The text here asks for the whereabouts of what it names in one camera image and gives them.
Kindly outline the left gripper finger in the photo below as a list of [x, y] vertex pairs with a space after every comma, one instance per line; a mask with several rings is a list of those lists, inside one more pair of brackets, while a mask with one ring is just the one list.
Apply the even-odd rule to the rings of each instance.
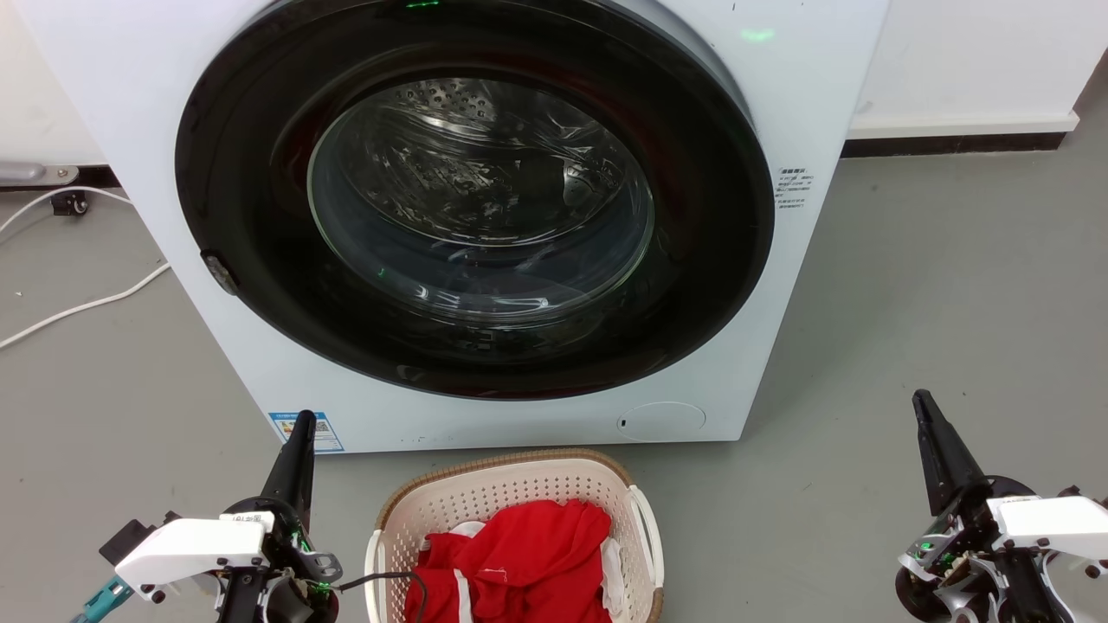
[[293, 432], [273, 464], [261, 496], [288, 505], [307, 505], [307, 411], [296, 413]]
[[300, 411], [293, 423], [286, 442], [287, 492], [286, 501], [296, 510], [304, 525], [310, 524], [312, 484], [315, 484], [315, 438], [318, 417], [312, 411]]

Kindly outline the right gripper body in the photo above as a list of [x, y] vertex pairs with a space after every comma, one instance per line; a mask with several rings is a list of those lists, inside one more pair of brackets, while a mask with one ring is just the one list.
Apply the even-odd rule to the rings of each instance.
[[1038, 540], [1027, 549], [1036, 580], [1015, 579], [1002, 562], [1009, 547], [997, 544], [1001, 524], [991, 499], [1022, 500], [1028, 486], [1008, 477], [981, 476], [972, 486], [948, 484], [945, 477], [924, 477], [933, 522], [899, 556], [899, 603], [922, 622], [1075, 622], [1053, 588], [1048, 569], [1060, 552]]

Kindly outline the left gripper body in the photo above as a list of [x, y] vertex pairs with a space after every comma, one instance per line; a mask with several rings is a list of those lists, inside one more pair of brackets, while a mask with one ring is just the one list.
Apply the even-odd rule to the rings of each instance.
[[291, 504], [250, 498], [227, 509], [230, 514], [268, 511], [274, 521], [261, 537], [259, 555], [218, 564], [218, 622], [336, 622], [339, 603], [330, 583], [343, 569], [336, 556], [310, 544], [311, 508], [305, 498]]

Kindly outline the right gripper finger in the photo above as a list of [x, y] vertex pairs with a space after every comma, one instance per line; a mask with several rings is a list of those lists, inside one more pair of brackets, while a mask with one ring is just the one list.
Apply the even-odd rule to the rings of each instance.
[[929, 510], [931, 517], [938, 517], [958, 488], [947, 457], [950, 423], [929, 390], [915, 390], [912, 406], [919, 423], [919, 457]]
[[952, 466], [952, 476], [957, 478], [958, 486], [957, 493], [950, 501], [950, 505], [958, 494], [966, 492], [966, 490], [972, 491], [977, 486], [986, 486], [987, 477], [982, 472], [979, 464], [977, 464], [974, 456], [970, 453], [970, 449], [962, 441], [961, 435], [952, 423], [950, 423], [948, 435], [947, 457], [950, 466]]

